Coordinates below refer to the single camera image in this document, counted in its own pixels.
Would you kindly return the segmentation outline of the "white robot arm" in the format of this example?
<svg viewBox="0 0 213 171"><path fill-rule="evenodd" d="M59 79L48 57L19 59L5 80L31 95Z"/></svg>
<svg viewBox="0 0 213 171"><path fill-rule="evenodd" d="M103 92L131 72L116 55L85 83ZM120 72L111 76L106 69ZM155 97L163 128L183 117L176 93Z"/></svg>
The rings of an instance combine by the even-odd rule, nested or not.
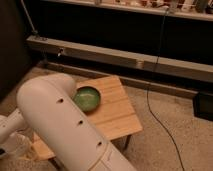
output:
<svg viewBox="0 0 213 171"><path fill-rule="evenodd" d="M0 148L22 155L29 139L25 124L54 152L68 171L137 171L73 102L76 83L68 74L39 76L17 92L17 108L0 119Z"/></svg>

